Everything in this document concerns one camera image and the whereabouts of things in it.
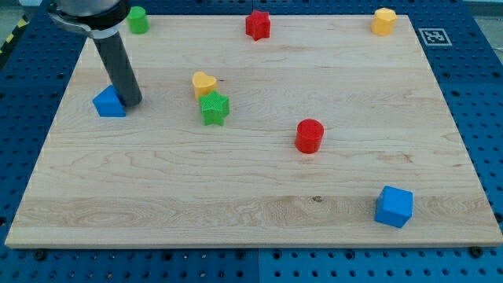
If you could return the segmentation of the robot arm silver flange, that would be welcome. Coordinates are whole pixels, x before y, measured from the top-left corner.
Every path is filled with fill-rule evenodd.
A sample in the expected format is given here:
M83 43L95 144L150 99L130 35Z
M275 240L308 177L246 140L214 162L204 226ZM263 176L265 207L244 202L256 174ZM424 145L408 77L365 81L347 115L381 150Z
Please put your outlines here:
M59 28L92 39L106 39L119 31L131 5L129 0L52 0L46 8Z

